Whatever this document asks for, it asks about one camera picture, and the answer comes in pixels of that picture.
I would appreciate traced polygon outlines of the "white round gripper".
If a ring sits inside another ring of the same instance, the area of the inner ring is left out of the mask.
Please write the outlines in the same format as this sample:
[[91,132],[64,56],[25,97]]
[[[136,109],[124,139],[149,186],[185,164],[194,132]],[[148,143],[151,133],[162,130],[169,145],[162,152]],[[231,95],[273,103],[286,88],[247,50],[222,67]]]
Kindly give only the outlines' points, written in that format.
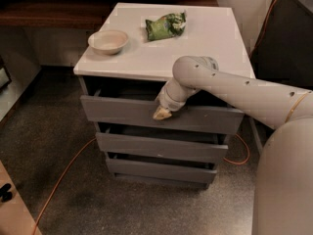
[[198,92],[199,89],[181,85],[175,78],[171,78],[157,95],[159,106],[156,108],[153,119],[171,118],[171,112],[178,112],[185,106],[187,100]]

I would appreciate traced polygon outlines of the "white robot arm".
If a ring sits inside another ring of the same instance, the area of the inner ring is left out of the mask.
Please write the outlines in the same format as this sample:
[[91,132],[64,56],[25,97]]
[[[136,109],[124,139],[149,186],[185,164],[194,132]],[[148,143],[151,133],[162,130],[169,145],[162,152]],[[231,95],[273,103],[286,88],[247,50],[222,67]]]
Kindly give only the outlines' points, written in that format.
[[154,118],[207,91],[274,130],[260,156],[252,235],[313,235],[313,91],[229,74],[209,57],[176,60]]

